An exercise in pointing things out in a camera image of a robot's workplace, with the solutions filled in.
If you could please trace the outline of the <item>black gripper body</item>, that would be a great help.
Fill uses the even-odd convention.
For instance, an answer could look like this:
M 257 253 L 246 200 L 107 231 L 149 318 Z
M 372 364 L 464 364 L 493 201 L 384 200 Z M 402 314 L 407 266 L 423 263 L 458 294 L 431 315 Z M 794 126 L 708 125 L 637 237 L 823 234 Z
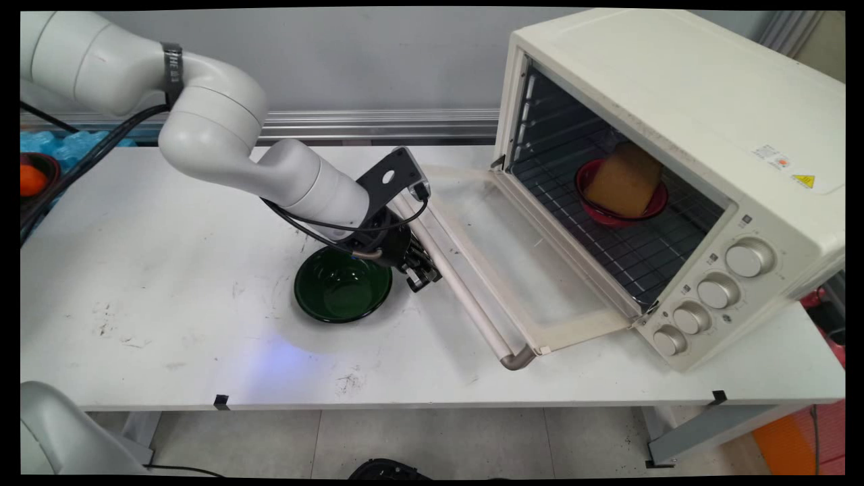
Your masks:
M 394 225 L 401 222 L 401 217 L 396 215 L 389 207 L 384 207 L 373 218 L 368 219 L 361 228 L 362 230 L 373 230 L 384 225 Z M 373 233 L 353 233 L 349 238 L 340 241 L 340 247 L 348 251 L 361 253 L 380 251 L 381 256 L 378 259 L 374 259 L 374 263 L 377 263 L 380 267 L 391 267 L 399 271 L 399 273 L 404 273 L 408 268 L 406 255 L 408 247 L 410 247 L 411 237 L 410 228 L 407 225 L 399 225 L 393 229 Z

